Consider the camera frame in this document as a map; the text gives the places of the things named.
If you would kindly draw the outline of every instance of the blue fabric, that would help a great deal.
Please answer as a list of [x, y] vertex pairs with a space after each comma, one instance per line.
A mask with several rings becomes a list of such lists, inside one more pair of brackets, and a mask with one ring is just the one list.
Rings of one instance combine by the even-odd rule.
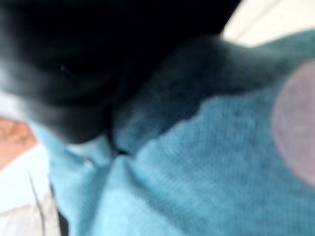
[[278, 92], [315, 59], [314, 42], [309, 31], [256, 48], [182, 45], [115, 112], [115, 143], [130, 156], [113, 159], [105, 137], [73, 148], [32, 124], [70, 235], [314, 236], [315, 191], [270, 129]]

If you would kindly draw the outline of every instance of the orange surface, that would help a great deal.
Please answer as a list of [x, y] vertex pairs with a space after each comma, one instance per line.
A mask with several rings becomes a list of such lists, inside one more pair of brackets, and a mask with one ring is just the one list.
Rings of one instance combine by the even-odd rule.
[[0, 171], [36, 143], [27, 125], [0, 118]]

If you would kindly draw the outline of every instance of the dark cloth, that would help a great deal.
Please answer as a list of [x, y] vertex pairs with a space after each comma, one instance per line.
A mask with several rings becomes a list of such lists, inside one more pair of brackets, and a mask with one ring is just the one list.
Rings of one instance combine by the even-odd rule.
[[0, 88], [64, 141], [88, 141], [171, 49], [219, 34], [239, 1], [4, 0]]

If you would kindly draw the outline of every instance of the black fabric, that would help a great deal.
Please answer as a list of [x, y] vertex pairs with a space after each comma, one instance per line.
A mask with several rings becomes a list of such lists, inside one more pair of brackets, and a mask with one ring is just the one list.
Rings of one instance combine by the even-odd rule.
[[64, 141], [85, 142], [170, 49], [219, 34], [239, 1], [4, 0], [0, 88]]

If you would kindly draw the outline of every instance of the pink circle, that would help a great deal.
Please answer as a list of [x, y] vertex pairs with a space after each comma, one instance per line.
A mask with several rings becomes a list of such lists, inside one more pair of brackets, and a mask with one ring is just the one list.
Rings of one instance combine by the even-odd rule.
[[276, 100], [275, 143], [287, 165], [315, 186], [315, 62], [293, 73]]

